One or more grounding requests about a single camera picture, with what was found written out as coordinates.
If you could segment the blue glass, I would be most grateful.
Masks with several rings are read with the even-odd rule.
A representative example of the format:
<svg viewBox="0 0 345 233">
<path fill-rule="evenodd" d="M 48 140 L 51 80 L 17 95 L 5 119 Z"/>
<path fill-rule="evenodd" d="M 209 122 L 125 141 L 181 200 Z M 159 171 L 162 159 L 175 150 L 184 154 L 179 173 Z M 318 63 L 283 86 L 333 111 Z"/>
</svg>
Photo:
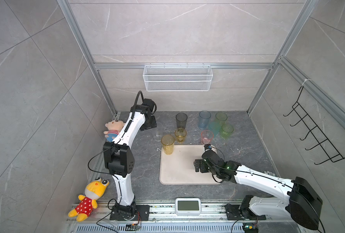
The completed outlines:
<svg viewBox="0 0 345 233">
<path fill-rule="evenodd" d="M 199 113 L 199 121 L 198 121 L 198 127 L 202 130 L 205 130 L 207 128 L 207 125 L 211 119 L 211 113 L 209 111 L 201 111 Z"/>
</svg>

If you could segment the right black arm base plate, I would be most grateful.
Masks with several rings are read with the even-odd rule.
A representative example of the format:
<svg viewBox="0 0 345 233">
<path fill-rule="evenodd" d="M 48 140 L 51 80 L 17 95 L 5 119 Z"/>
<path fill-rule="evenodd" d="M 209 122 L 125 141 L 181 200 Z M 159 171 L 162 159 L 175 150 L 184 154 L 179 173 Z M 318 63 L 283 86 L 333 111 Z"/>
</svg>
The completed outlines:
<svg viewBox="0 0 345 233">
<path fill-rule="evenodd" d="M 248 207 L 226 204 L 224 208 L 228 220 L 266 220 L 265 215 L 258 216 Z"/>
</svg>

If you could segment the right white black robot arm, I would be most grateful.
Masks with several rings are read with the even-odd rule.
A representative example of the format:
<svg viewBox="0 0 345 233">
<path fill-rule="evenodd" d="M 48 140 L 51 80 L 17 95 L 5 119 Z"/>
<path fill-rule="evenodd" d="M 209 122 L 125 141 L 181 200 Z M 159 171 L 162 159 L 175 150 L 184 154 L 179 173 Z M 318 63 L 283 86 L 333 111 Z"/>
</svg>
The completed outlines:
<svg viewBox="0 0 345 233">
<path fill-rule="evenodd" d="M 238 208 L 243 219 L 290 217 L 306 229 L 319 229 L 323 201 L 306 179 L 279 178 L 235 161 L 224 161 L 209 144 L 205 145 L 201 159 L 193 164 L 196 172 L 211 173 L 215 182 L 247 185 L 271 195 L 270 198 L 247 195 Z"/>
</svg>

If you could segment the dark grey smoked glass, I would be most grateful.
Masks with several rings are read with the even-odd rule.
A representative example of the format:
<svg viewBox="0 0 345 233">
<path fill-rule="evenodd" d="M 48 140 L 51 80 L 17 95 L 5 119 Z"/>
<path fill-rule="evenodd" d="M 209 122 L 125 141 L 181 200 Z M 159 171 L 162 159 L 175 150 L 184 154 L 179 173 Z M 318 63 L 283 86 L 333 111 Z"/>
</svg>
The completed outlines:
<svg viewBox="0 0 345 233">
<path fill-rule="evenodd" d="M 187 114 L 178 113 L 175 118 L 176 118 L 177 128 L 185 129 L 187 125 L 187 120 L 188 120 Z"/>
</svg>

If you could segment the tall amber yellow glass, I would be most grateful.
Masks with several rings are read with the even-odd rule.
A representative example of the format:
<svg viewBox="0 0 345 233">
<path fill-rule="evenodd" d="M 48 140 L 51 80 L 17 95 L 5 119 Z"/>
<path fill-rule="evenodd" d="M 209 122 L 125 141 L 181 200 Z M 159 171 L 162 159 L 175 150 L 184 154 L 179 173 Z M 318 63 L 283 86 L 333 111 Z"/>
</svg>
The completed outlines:
<svg viewBox="0 0 345 233">
<path fill-rule="evenodd" d="M 166 155 L 171 155 L 174 151 L 175 138 L 172 135 L 164 135 L 161 139 L 163 151 Z"/>
</svg>

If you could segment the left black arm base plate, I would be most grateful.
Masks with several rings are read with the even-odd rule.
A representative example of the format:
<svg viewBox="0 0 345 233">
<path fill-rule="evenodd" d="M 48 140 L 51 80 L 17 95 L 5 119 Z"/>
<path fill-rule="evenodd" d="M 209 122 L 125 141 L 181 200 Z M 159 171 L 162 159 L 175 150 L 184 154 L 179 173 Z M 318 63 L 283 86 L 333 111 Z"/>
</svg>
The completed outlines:
<svg viewBox="0 0 345 233">
<path fill-rule="evenodd" d="M 128 221 L 147 221 L 149 219 L 149 205 L 122 206 L 114 205 L 111 209 L 110 220 L 128 220 Z"/>
</svg>

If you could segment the clear transparent glass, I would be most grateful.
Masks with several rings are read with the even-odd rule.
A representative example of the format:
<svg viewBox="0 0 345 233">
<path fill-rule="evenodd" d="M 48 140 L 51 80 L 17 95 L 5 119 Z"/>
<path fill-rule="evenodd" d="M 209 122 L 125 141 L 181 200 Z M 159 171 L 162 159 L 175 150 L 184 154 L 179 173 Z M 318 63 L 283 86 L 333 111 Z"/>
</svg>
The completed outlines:
<svg viewBox="0 0 345 233">
<path fill-rule="evenodd" d="M 163 128 L 155 128 L 155 131 L 153 133 L 153 138 L 155 141 L 161 141 L 164 134 Z"/>
</svg>

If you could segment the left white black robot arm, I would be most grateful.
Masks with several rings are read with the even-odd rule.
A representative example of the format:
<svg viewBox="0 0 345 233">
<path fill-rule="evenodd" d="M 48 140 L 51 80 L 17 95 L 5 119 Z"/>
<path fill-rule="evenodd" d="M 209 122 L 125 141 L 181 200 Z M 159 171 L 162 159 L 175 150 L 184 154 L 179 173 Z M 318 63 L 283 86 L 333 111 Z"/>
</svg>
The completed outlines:
<svg viewBox="0 0 345 233">
<path fill-rule="evenodd" d="M 135 158 L 131 146 L 138 131 L 156 127 L 155 111 L 156 104 L 151 99 L 144 99 L 142 104 L 135 104 L 120 133 L 103 146 L 104 165 L 112 175 L 117 190 L 117 201 L 113 211 L 127 220 L 136 214 L 135 195 L 131 184 Z"/>
</svg>

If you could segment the beige plastic tray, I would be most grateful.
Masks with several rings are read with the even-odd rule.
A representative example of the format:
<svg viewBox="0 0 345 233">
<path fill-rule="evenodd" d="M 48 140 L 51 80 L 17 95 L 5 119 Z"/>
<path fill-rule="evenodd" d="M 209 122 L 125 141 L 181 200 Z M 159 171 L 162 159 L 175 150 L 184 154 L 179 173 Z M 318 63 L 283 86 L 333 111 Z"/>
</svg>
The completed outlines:
<svg viewBox="0 0 345 233">
<path fill-rule="evenodd" d="M 161 151 L 159 180 L 164 185 L 218 185 L 211 173 L 195 171 L 194 161 L 201 159 L 204 145 L 175 145 L 170 155 Z"/>
</svg>

